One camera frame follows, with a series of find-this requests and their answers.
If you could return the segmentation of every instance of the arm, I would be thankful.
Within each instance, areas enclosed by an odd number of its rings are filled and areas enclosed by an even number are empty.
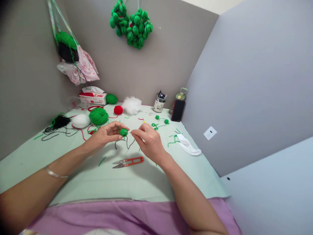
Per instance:
[[[191,233],[228,235],[212,205],[172,156],[164,150],[159,133],[149,124],[144,123],[131,134],[143,153],[158,164],[168,177],[179,211],[189,225]]]
[[[107,143],[122,139],[117,127],[128,129],[120,122],[112,122],[100,128],[81,146],[49,164],[48,168],[61,176],[70,175]],[[65,181],[41,169],[0,194],[1,220],[10,234],[19,234],[25,229],[45,209]]]

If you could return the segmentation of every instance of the tissue box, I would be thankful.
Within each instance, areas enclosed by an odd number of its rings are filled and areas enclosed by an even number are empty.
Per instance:
[[[106,97],[107,94],[103,93],[103,94],[97,94],[97,93],[93,93],[93,92],[87,92],[87,93],[80,93],[79,97],[81,99],[82,102],[86,102],[88,101],[88,103],[91,104],[106,104]]]

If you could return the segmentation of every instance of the water bottle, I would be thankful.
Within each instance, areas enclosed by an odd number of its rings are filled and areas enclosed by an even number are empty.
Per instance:
[[[180,88],[180,92],[176,95],[175,100],[185,100],[187,93],[188,93],[188,89],[183,88],[183,87]],[[174,104],[175,104],[175,101],[169,110],[169,114],[171,114],[171,115],[173,114]]]

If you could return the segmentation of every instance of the plastic bag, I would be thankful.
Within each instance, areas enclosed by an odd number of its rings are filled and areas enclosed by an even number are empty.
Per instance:
[[[66,71],[73,71],[76,69],[75,65],[66,62],[61,62],[56,67],[64,74],[66,74]]]

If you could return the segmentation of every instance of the thermos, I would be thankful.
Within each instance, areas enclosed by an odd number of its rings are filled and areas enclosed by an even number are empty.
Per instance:
[[[161,113],[166,102],[167,95],[164,95],[161,91],[156,94],[156,100],[154,102],[153,110],[157,113]]]
[[[188,89],[183,88],[183,87],[180,88],[180,92],[176,95],[175,100],[185,100],[187,93],[188,93]],[[173,114],[174,104],[175,104],[175,101],[169,110],[169,114],[171,114],[171,115]]]

